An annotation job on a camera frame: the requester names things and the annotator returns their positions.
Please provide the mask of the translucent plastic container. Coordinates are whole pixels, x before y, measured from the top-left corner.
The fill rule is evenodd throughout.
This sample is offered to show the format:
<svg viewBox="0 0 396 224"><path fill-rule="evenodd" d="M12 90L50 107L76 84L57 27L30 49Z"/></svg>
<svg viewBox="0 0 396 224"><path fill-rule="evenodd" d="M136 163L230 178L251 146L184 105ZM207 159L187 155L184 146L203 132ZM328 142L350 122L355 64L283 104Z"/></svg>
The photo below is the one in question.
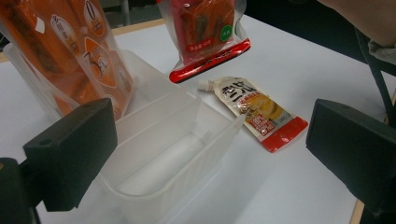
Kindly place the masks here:
<svg viewBox="0 0 396 224"><path fill-rule="evenodd" d="M133 99L118 145L66 224L156 224L217 166L243 118L228 119L130 51Z"/></svg>

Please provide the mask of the red and black snack packet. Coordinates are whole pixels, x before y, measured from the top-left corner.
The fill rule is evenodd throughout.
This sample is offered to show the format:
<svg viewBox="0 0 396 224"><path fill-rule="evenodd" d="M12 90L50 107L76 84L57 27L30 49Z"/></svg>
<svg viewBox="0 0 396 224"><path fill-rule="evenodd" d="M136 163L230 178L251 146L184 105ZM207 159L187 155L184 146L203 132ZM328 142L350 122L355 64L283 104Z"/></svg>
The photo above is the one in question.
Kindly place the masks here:
<svg viewBox="0 0 396 224"><path fill-rule="evenodd" d="M181 83L243 54L250 40L240 21L247 0L157 0L179 61L169 74Z"/></svg>

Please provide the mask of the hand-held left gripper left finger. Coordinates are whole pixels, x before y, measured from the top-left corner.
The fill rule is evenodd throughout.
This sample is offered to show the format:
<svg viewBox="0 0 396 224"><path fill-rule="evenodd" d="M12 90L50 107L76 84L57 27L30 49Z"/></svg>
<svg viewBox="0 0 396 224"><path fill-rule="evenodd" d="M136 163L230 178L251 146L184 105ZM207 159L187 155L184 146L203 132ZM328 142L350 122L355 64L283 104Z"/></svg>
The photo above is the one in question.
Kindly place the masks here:
<svg viewBox="0 0 396 224"><path fill-rule="evenodd" d="M79 106L23 146L29 201L49 212L77 208L117 145L111 100Z"/></svg>

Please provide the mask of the spout pouch with white cap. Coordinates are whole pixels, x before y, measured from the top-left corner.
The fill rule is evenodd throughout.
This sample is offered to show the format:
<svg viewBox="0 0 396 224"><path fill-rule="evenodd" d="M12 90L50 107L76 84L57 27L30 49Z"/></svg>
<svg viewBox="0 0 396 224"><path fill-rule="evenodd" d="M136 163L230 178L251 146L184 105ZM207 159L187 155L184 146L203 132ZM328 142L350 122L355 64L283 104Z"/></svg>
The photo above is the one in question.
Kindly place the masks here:
<svg viewBox="0 0 396 224"><path fill-rule="evenodd" d="M304 119L292 115L246 78L200 80L198 89L214 92L236 116L244 115L247 128L271 153L296 138L308 125Z"/></svg>

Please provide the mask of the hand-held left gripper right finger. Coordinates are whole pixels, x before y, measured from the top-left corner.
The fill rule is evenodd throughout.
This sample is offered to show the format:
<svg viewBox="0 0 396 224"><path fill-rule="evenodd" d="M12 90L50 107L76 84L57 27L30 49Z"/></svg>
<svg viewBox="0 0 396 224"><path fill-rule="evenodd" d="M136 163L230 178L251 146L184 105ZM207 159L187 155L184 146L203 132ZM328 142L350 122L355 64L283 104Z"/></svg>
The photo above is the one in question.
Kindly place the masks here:
<svg viewBox="0 0 396 224"><path fill-rule="evenodd" d="M372 214L396 214L396 129L318 99L305 143Z"/></svg>

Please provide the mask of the orange snack packet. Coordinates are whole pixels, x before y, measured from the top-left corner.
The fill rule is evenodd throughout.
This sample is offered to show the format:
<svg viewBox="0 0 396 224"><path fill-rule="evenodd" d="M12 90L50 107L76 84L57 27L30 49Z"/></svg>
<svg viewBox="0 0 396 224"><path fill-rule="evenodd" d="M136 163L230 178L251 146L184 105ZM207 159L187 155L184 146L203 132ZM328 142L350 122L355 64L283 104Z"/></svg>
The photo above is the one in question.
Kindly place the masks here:
<svg viewBox="0 0 396 224"><path fill-rule="evenodd" d="M109 98L120 119L133 80L98 0L0 0L9 59L44 106L63 117Z"/></svg>

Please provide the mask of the light grey cloth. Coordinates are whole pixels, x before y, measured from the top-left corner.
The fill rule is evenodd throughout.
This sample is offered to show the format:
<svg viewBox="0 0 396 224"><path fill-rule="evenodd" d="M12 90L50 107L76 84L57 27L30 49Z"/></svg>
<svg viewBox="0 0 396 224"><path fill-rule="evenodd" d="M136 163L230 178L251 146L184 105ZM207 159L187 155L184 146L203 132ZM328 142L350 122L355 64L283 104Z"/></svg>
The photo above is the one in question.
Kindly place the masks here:
<svg viewBox="0 0 396 224"><path fill-rule="evenodd" d="M378 60L396 65L396 44L392 47L382 47L370 40L368 47L369 53Z"/></svg>

